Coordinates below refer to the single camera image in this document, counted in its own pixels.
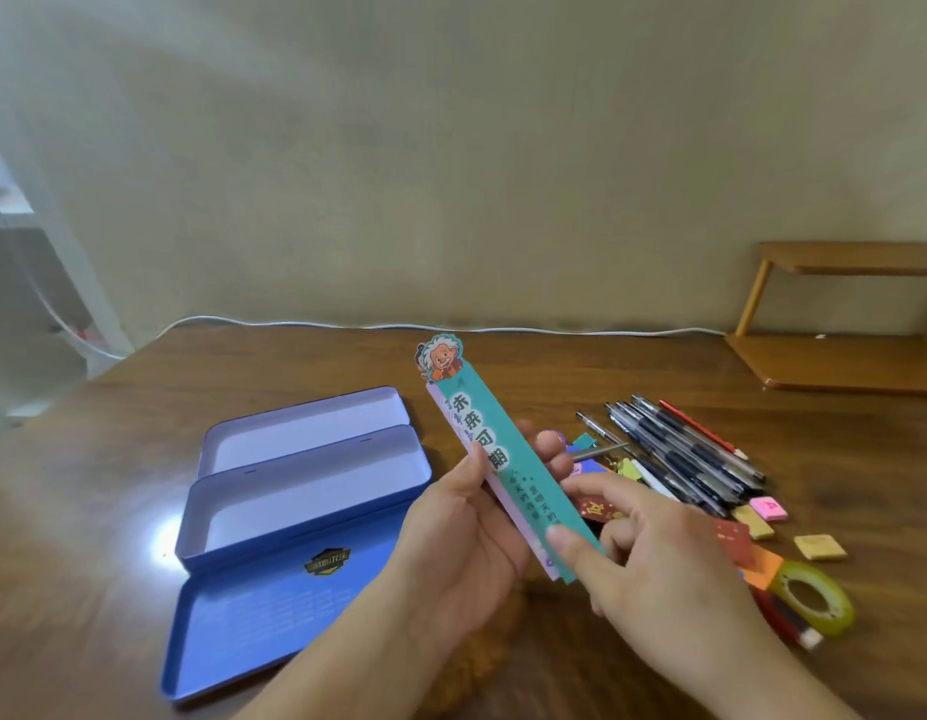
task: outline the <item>white hair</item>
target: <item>white hair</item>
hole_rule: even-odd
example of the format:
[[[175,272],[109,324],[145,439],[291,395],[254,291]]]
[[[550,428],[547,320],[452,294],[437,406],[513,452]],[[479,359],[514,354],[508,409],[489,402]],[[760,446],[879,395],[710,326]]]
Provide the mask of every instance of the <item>white hair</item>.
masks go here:
[[[436,349],[438,346],[446,346],[447,349],[457,351],[457,358],[460,358],[464,347],[457,338],[453,336],[448,336],[441,333],[439,336],[434,336],[430,341],[423,347],[423,350],[420,351],[420,356],[417,360],[417,365],[424,371],[429,372],[433,369],[433,362],[430,361],[430,352]]]

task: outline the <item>tape roll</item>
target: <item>tape roll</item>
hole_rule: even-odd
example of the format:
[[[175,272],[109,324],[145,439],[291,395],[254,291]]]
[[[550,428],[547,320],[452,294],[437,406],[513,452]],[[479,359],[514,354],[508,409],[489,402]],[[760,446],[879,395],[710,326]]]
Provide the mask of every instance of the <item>tape roll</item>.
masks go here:
[[[802,604],[793,591],[793,582],[807,584],[822,596],[826,610]],[[812,565],[784,560],[769,589],[825,637],[837,637],[854,624],[854,605],[847,594],[835,580]]]

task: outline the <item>wooden shelf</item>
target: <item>wooden shelf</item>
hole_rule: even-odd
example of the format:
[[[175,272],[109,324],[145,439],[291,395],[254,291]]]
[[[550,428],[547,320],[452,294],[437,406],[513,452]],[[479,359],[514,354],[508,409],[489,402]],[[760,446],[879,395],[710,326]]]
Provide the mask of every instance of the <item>wooden shelf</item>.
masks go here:
[[[927,276],[927,242],[761,242],[765,260],[806,276]]]
[[[733,336],[768,387],[927,396],[927,340],[894,336]]]

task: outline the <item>hand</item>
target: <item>hand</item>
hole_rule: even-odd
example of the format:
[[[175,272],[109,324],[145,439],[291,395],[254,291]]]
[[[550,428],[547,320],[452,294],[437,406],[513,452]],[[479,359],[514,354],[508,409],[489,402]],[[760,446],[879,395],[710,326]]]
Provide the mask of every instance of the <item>hand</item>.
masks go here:
[[[524,437],[532,434],[518,422]],[[573,460],[556,432],[541,432],[533,450],[557,480]],[[447,652],[482,627],[527,568],[530,548],[488,488],[484,448],[470,453],[410,506],[385,573],[409,586],[419,629]]]
[[[803,672],[764,622],[712,518],[612,474],[574,475],[562,486],[570,496],[603,496],[625,515],[603,526],[606,556],[565,526],[551,527],[547,540],[594,612],[657,672],[721,717],[737,712],[727,706],[739,702],[735,689],[766,688],[778,667]],[[763,710],[751,716],[768,716]]]

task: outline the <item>cartoon character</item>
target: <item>cartoon character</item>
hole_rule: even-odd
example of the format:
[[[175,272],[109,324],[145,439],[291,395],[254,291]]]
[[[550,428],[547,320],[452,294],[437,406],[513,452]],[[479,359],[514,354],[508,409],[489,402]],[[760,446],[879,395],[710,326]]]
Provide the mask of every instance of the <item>cartoon character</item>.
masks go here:
[[[464,345],[456,336],[441,333],[416,348],[416,365],[429,381],[449,379],[464,367]]]

